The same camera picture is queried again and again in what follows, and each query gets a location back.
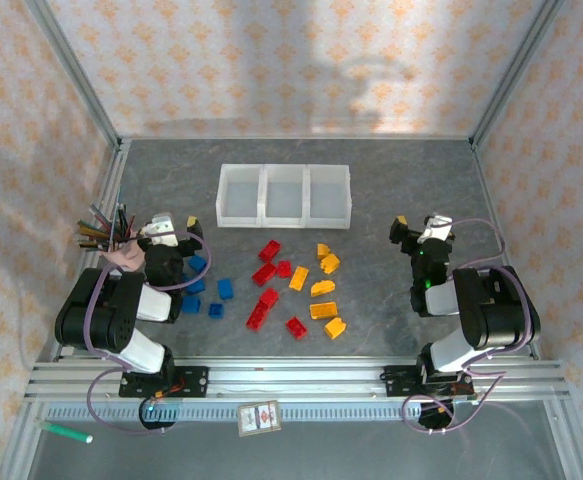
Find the black bracket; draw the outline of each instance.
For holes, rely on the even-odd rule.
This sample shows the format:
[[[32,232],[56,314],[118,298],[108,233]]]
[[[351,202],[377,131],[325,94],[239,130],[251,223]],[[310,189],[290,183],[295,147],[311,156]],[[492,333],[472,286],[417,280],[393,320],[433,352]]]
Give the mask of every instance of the black bracket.
[[[380,380],[384,382],[387,397],[431,395],[435,397],[474,396],[473,381],[464,372],[444,377],[422,378],[423,367],[416,365],[387,365]]]
[[[174,384],[184,382],[185,387],[170,393],[169,398],[204,398],[207,396],[209,386],[209,368],[176,366],[173,380]],[[122,374],[118,395],[122,398],[147,398],[172,386],[164,382],[156,382],[156,377],[153,375],[128,372]]]

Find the pencil holder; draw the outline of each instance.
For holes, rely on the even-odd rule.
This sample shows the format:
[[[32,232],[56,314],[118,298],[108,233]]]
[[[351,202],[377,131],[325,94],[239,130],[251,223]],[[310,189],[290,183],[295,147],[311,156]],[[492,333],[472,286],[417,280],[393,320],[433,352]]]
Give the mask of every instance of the pencil holder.
[[[131,236],[135,237],[137,232],[131,231]],[[138,246],[137,240],[125,243],[114,252],[100,252],[109,262],[127,271],[134,272],[144,264],[144,252]]]

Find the green marker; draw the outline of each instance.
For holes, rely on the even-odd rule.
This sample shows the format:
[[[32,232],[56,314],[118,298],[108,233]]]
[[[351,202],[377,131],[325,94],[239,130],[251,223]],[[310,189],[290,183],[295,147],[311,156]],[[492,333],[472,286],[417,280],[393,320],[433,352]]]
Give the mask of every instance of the green marker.
[[[93,435],[89,435],[88,433],[80,432],[69,427],[63,427],[62,425],[49,423],[44,420],[38,420],[38,427],[40,427],[42,430],[46,430],[47,432],[72,438],[73,440],[77,440],[79,442],[91,443],[93,441]]]

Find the floral wallpaper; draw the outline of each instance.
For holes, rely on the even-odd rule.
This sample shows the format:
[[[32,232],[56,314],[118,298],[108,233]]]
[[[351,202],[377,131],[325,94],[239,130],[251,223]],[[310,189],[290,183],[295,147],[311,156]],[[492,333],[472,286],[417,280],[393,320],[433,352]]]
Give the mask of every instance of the floral wallpaper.
[[[483,146],[515,265],[583,422],[583,0],[567,1]]]
[[[75,281],[75,221],[107,145],[25,3],[0,0],[0,464],[32,363]]]
[[[473,133],[542,0],[51,0],[123,136]]]

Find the red lego brick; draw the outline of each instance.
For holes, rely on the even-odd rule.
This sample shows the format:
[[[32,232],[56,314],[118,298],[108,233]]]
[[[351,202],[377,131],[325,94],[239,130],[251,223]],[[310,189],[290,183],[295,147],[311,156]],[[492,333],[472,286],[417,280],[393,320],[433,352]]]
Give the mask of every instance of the red lego brick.
[[[260,270],[251,277],[258,287],[263,286],[275,275],[277,268],[272,263],[265,263]]]
[[[278,277],[288,278],[293,275],[293,270],[291,269],[291,262],[287,260],[282,260],[278,262]]]
[[[280,245],[275,240],[271,240],[269,243],[267,243],[267,246],[262,249],[258,257],[260,257],[260,260],[263,262],[269,263],[271,260],[273,260],[273,257],[278,254],[281,248],[282,245]]]
[[[267,311],[273,308],[275,302],[278,301],[280,295],[273,288],[267,288],[262,295],[260,295],[260,303],[263,303],[267,307]]]
[[[269,312],[267,306],[262,302],[258,302],[258,304],[253,309],[253,312],[249,316],[249,320],[247,320],[247,328],[250,328],[254,332],[260,330],[260,327],[264,325],[264,322],[267,319],[267,313]]]
[[[302,325],[302,322],[298,320],[298,317],[293,317],[286,323],[286,325],[289,332],[291,332],[291,335],[293,335],[296,340],[300,340],[307,334],[307,327]]]

